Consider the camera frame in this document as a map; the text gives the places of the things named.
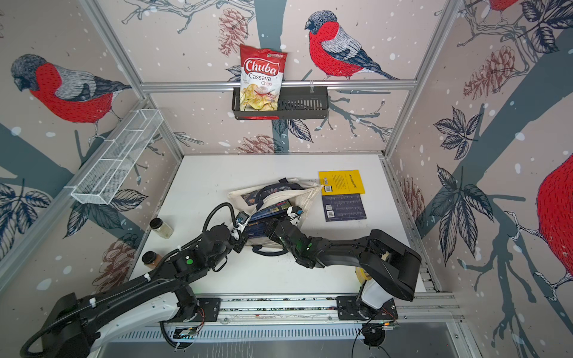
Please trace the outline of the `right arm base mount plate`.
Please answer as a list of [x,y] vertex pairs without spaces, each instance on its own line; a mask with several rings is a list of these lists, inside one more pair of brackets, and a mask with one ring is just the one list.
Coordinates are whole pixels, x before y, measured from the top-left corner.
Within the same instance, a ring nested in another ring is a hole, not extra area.
[[393,298],[384,303],[381,308],[375,309],[360,301],[357,296],[337,296],[336,311],[340,321],[367,321],[369,319],[395,321],[398,319]]

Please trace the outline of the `dark navy grid-cover book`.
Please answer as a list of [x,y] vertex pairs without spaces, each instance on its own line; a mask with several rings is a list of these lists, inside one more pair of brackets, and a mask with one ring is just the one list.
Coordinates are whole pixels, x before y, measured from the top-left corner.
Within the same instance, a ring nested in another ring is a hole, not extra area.
[[366,220],[361,194],[324,195],[322,206],[326,222]]

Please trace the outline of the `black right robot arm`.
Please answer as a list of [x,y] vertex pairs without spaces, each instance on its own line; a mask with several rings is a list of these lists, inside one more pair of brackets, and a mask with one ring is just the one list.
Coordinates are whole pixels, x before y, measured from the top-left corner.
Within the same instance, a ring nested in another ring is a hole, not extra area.
[[412,248],[382,230],[356,240],[329,240],[304,235],[288,219],[273,220],[267,237],[280,243],[291,253],[298,265],[308,269],[327,266],[362,268],[393,297],[413,301],[422,263]]

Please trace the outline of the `yellow paperback book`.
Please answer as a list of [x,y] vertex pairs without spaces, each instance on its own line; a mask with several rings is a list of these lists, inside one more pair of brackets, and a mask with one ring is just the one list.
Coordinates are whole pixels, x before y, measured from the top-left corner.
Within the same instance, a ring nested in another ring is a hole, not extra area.
[[366,193],[358,170],[319,172],[319,183],[325,196]]

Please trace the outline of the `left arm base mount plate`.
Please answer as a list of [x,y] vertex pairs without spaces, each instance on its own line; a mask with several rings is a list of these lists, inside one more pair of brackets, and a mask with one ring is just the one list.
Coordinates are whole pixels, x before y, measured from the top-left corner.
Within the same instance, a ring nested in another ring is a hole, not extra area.
[[192,301],[178,303],[178,311],[168,322],[216,322],[221,303],[221,298],[193,298]]

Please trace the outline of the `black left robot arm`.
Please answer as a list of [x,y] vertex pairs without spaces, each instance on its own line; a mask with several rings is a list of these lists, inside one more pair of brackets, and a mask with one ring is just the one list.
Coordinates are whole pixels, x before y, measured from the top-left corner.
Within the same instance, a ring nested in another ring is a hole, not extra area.
[[159,311],[158,321],[205,320],[191,283],[209,271],[219,271],[228,255],[240,252],[246,235],[240,228],[216,225],[160,259],[156,267],[107,292],[78,298],[68,294],[57,301],[42,328],[21,347],[21,357],[88,357],[104,341],[104,328],[118,328],[120,317],[134,318],[139,309],[159,307],[161,297],[173,294],[173,309]]

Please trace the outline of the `cream canvas tote bag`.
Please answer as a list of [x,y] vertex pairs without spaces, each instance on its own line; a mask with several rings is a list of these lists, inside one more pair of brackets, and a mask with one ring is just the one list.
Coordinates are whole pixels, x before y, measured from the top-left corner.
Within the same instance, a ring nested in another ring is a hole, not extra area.
[[292,206],[301,207],[304,211],[302,216],[291,219],[286,213],[267,220],[250,222],[246,230],[247,246],[252,248],[252,252],[265,257],[277,257],[287,253],[283,247],[271,241],[265,234],[268,224],[273,219],[289,219],[298,228],[308,217],[308,210],[313,205],[315,198],[322,191],[322,185],[312,180],[300,180],[298,178],[282,178],[273,183],[252,186],[246,189],[238,189],[228,193],[228,199],[234,208],[241,212],[245,211],[249,216],[261,209],[277,204],[281,201],[289,200]]

